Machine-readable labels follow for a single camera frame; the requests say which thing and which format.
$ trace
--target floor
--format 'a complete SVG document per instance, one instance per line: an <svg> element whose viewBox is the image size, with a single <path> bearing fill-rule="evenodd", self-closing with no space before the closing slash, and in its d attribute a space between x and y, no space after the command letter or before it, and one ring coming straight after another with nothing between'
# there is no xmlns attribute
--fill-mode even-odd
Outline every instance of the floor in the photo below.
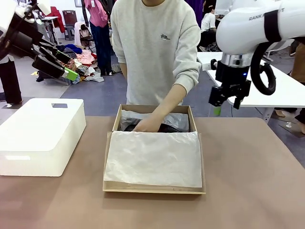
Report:
<svg viewBox="0 0 305 229"><path fill-rule="evenodd" d="M280 51L272 56L272 63L281 71L288 73L293 67L294 59L289 57L287 50ZM102 83L80 82L76 85L66 86L62 83L48 80L41 83L35 81L36 76L31 76L35 72L31 66L30 58L15 59L20 89L23 97L42 97L42 98L79 98L84 100L86 115L93 116L115 116L119 104L126 103L127 82L121 73L113 76L106 76ZM117 63L115 56L112 63ZM185 98L183 104L190 105L196 117L207 117L210 112L208 98L213 82L209 79L206 72L200 72L199 84ZM10 117L16 110L3 109L5 103L0 103L0 124ZM240 110L231 109L231 105L225 103L222 107L221 117L261 117L255 108L241 108ZM305 141L297 138L288 131L284 130L279 124L281 121L271 119L270 128L291 150L296 159L305 167Z"/></svg>

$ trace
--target styrofoam box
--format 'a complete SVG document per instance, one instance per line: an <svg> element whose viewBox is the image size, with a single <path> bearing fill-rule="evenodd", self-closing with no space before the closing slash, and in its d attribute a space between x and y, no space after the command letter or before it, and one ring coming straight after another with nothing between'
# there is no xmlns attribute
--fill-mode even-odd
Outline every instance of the styrofoam box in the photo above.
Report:
<svg viewBox="0 0 305 229"><path fill-rule="evenodd" d="M0 175L60 177L85 127L81 99L29 100L0 125Z"/></svg>

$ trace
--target jeans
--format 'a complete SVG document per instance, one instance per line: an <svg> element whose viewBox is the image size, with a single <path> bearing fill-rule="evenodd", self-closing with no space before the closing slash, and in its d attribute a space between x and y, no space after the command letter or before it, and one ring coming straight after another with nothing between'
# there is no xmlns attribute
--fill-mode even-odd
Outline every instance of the jeans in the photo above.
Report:
<svg viewBox="0 0 305 229"><path fill-rule="evenodd" d="M17 104L22 101L18 77L14 61L0 64L0 80L2 82L5 100L8 104Z"/></svg>
<svg viewBox="0 0 305 229"><path fill-rule="evenodd" d="M90 22L90 28L95 43L97 65L102 75L109 74L111 69L111 43L109 38L109 25L105 27L95 26Z"/></svg>

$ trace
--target pink fabric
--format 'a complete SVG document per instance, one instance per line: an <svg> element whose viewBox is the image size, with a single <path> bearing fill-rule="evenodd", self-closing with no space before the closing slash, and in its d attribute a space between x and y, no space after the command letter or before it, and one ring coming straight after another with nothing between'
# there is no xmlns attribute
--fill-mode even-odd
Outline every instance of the pink fabric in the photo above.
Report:
<svg viewBox="0 0 305 229"><path fill-rule="evenodd" d="M82 54L76 54L77 60L85 65L91 65L95 58L91 55L91 51L83 50Z"/></svg>
<svg viewBox="0 0 305 229"><path fill-rule="evenodd" d="M91 1L94 1L95 7L92 7ZM91 17L90 22L95 26L102 28L108 23L108 15L103 9L99 0L85 0L85 6L88 9Z"/></svg>

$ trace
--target green object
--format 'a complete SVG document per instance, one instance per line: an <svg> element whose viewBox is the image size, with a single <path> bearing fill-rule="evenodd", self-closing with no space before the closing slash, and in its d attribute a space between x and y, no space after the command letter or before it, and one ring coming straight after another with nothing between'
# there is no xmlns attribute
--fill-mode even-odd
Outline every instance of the green object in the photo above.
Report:
<svg viewBox="0 0 305 229"><path fill-rule="evenodd" d="M69 68L65 68L65 71L68 71L68 74L66 76L67 79L72 80L72 81L76 80L76 78L78 76L78 74L76 72L70 70Z"/></svg>
<svg viewBox="0 0 305 229"><path fill-rule="evenodd" d="M221 106L215 107L214 108L214 115L215 116L220 116L221 113Z"/></svg>

